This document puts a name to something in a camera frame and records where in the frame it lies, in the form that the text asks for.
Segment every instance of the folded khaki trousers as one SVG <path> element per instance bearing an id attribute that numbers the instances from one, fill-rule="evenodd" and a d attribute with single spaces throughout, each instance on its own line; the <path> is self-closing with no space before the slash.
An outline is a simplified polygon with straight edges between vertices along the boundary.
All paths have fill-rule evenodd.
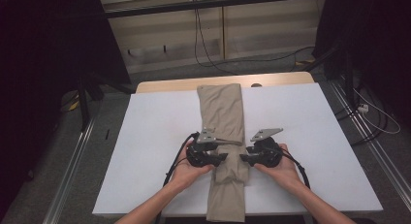
<path id="1" fill-rule="evenodd" d="M 214 153 L 229 153 L 212 173 L 206 220 L 244 222 L 248 165 L 239 158 L 246 153 L 240 85 L 203 85 L 197 92 L 203 127 L 220 143 Z"/>

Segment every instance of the garment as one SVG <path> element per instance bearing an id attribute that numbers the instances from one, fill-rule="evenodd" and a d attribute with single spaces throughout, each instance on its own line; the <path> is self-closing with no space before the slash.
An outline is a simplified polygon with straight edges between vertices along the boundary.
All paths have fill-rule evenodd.
<path id="1" fill-rule="evenodd" d="M 249 166 L 239 158 L 246 153 L 241 87 L 202 85 L 197 92 L 203 127 L 220 143 L 213 153 L 228 153 L 212 173 L 206 220 L 244 222 L 244 182 L 248 180 Z"/>

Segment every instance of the white table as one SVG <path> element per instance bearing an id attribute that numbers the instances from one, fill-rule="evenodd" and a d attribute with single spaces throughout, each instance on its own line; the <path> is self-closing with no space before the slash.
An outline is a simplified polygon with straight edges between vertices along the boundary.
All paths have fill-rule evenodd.
<path id="1" fill-rule="evenodd" d="M 242 88 L 246 140 L 264 128 L 305 167 L 312 190 L 342 211 L 382 207 L 316 83 Z M 194 90 L 132 95 L 93 213 L 118 216 L 157 192 L 185 138 L 202 128 Z M 205 216 L 210 174 L 163 210 L 164 216 Z M 268 176 L 250 169 L 247 215 L 304 214 L 306 209 Z"/>

